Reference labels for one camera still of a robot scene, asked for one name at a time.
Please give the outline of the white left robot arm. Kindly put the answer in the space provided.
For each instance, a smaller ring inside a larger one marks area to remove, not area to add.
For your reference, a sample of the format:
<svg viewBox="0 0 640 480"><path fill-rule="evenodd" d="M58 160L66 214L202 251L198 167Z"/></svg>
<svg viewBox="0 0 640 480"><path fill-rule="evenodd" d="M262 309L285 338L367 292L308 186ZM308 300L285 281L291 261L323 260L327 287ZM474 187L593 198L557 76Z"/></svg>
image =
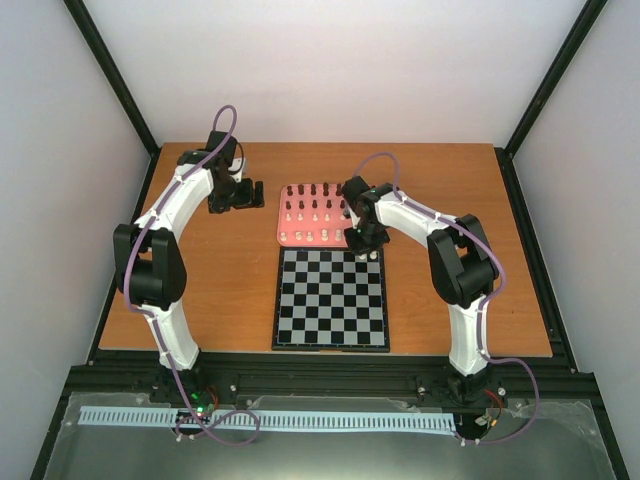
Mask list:
<svg viewBox="0 0 640 480"><path fill-rule="evenodd" d="M202 149L185 151L158 199L135 222L113 233L116 284L127 308L144 316L160 364L179 371L172 388L186 402L201 400L208 378L195 368L200 349L187 324L182 297L187 271L180 237L198 206L211 214L262 208L264 185L245 175L247 160L229 132L213 130Z"/></svg>

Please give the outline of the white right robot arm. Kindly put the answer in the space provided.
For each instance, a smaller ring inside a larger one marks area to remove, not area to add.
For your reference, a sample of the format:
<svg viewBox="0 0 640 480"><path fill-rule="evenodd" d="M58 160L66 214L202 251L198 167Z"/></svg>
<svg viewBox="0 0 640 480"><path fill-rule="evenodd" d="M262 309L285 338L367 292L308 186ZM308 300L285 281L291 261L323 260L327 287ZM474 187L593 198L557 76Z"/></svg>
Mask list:
<svg viewBox="0 0 640 480"><path fill-rule="evenodd" d="M436 293L448 305L449 362L462 376L488 363L485 316L494 282L504 271L477 217L455 217L415 202L390 183L369 186L361 177L341 189L352 226L344 230L349 251L370 255L390 241L393 228L425 247Z"/></svg>

